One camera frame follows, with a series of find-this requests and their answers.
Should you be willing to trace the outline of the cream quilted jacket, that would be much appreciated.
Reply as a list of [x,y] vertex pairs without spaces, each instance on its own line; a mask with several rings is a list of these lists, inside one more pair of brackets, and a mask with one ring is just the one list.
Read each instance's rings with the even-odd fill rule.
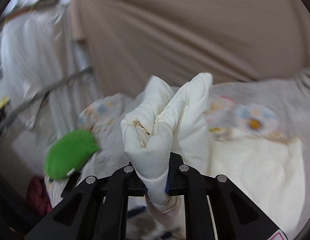
[[169,156],[180,154],[184,163],[207,175],[212,161],[207,123],[212,87],[208,73],[198,74],[179,90],[153,76],[140,105],[121,122],[125,153],[146,185],[146,205],[156,223],[148,239],[166,231],[186,238],[183,198],[170,197],[165,189]]

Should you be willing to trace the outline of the dark red cloth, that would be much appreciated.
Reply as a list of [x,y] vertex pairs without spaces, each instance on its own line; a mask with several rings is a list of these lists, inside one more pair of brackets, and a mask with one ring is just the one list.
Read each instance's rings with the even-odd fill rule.
[[26,191],[26,202],[41,216],[46,216],[52,210],[43,177],[32,177]]

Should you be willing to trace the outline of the green cloth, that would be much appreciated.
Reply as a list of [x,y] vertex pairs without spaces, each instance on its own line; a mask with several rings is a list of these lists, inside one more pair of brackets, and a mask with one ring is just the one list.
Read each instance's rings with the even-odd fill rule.
[[44,170],[52,180],[62,180],[78,171],[99,150],[94,135],[85,130],[67,133],[47,154]]

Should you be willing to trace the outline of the grey floral plush blanket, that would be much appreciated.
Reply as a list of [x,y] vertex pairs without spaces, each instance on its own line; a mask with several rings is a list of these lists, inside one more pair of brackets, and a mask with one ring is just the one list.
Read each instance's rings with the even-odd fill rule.
[[[207,175],[225,174],[285,233],[295,239],[310,220],[310,77],[212,87],[207,114],[212,161]],[[116,93],[94,101],[79,115],[93,129],[101,151],[80,178],[110,176],[128,163],[120,122],[143,93]]]

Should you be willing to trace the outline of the white striped sheer curtain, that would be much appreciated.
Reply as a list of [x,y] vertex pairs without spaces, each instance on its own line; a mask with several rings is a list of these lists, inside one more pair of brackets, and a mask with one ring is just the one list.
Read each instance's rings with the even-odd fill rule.
[[[0,70],[10,99],[8,115],[49,85],[91,66],[86,46],[73,38],[70,6],[71,0],[56,0],[47,8],[22,12],[4,24]],[[79,114],[98,96],[92,71],[35,101],[15,121],[33,129],[46,101],[49,123],[62,136],[77,128]]]

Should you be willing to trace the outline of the beige curtain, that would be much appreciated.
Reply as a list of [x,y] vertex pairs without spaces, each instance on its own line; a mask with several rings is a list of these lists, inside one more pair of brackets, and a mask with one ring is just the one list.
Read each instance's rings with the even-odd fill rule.
[[290,78],[310,67],[310,13],[301,0],[71,0],[103,93],[139,94],[158,76],[181,86]]

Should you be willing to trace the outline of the grey metal rail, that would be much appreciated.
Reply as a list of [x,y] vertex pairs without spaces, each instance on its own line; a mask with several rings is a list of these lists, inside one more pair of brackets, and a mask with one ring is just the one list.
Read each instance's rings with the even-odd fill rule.
[[61,80],[49,85],[48,87],[44,88],[43,90],[39,91],[28,101],[25,101],[17,108],[15,108],[1,123],[0,123],[0,134],[2,134],[18,117],[20,113],[22,113],[25,109],[30,107],[35,101],[46,97],[49,95],[50,92],[55,91],[56,89],[60,88],[63,85],[66,85],[73,81],[74,79],[83,76],[84,74],[91,73],[93,71],[93,67],[89,66],[84,70],[79,72],[75,72],[71,74],[69,77],[64,77]]

